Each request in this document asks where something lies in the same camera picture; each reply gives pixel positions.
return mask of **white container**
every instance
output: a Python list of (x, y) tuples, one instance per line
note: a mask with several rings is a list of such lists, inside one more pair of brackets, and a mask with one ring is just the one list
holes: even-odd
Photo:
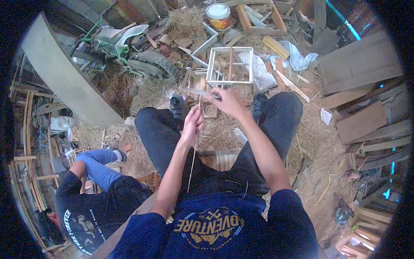
[(64, 128), (65, 131), (73, 126), (73, 117), (59, 116), (57, 119), (58, 126)]
[(211, 26), (216, 31), (224, 31), (231, 26), (230, 8), (221, 3), (212, 4), (206, 9), (206, 15), (210, 20)]

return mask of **navy t-shirt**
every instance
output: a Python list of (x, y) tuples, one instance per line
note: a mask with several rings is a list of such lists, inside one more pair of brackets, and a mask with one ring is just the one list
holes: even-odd
[(272, 195), (267, 222), (260, 197), (214, 193), (182, 201), (166, 224), (157, 213), (133, 215), (110, 258), (317, 258), (312, 222), (299, 196)]

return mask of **paint bucket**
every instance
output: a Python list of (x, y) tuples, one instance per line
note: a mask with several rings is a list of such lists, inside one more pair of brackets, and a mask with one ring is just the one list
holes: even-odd
[(206, 15), (210, 20), (211, 26), (216, 31), (223, 31), (231, 26), (230, 8), (221, 3), (212, 4), (206, 9)]

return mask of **bucket lid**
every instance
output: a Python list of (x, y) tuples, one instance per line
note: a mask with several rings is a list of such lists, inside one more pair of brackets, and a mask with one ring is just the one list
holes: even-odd
[(206, 9), (206, 14), (211, 19), (224, 19), (230, 14), (230, 8), (221, 3), (212, 4)]

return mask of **shoe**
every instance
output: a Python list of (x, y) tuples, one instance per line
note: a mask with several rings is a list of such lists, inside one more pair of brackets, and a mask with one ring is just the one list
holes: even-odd
[(122, 156), (122, 162), (126, 162), (127, 161), (127, 154), (125, 154), (125, 152), (123, 152), (121, 149), (114, 148), (111, 145), (108, 145), (107, 147), (104, 147), (103, 149), (110, 150), (110, 151), (116, 150), (116, 151), (118, 151), (121, 154), (121, 156)]
[(187, 116), (185, 109), (184, 99), (181, 95), (174, 94), (170, 101), (170, 110), (173, 113), (173, 117), (180, 121), (184, 121)]
[(252, 115), (256, 123), (259, 122), (262, 117), (263, 107), (266, 105), (269, 99), (264, 94), (255, 94), (252, 105)]

